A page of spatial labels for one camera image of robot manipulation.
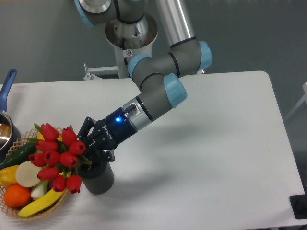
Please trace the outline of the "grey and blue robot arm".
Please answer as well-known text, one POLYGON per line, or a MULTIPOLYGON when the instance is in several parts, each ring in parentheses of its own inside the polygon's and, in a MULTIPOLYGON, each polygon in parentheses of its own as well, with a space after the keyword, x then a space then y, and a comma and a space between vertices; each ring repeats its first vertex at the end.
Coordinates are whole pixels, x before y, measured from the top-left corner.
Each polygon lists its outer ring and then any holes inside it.
POLYGON ((114 149, 187 98, 180 78, 210 66, 212 54, 198 41, 182 0, 158 0, 170 52, 152 58, 157 37, 155 19, 145 13, 142 0, 77 0, 75 6, 88 26, 105 25, 114 47, 118 75, 130 77, 140 94, 105 119, 86 118, 78 137, 86 145, 85 156, 94 164, 114 161, 114 149))

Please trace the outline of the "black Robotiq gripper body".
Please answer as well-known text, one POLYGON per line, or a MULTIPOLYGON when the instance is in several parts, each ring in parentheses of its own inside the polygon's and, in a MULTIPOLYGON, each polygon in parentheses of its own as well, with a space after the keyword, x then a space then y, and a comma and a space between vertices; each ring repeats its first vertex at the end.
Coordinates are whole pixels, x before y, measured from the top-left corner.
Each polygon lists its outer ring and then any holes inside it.
POLYGON ((92 144, 87 148, 99 150, 115 149, 120 143, 137 133, 137 128, 127 116, 127 111, 120 107, 102 120, 98 120, 91 128, 92 144))

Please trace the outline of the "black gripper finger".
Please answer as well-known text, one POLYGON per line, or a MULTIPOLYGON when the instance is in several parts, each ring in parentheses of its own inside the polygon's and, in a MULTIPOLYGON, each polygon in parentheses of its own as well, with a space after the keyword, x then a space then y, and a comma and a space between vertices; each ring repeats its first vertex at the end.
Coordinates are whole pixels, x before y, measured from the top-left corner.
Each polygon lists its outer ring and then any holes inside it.
POLYGON ((79 133, 77 134, 77 138, 83 142, 84 144, 92 144, 93 138, 91 137, 90 130, 95 126, 96 121, 90 117, 86 117, 79 133))
POLYGON ((89 147, 86 149, 84 155, 93 164, 100 164, 103 161, 106 162, 115 161, 114 149, 103 150, 103 149, 93 149, 89 147))

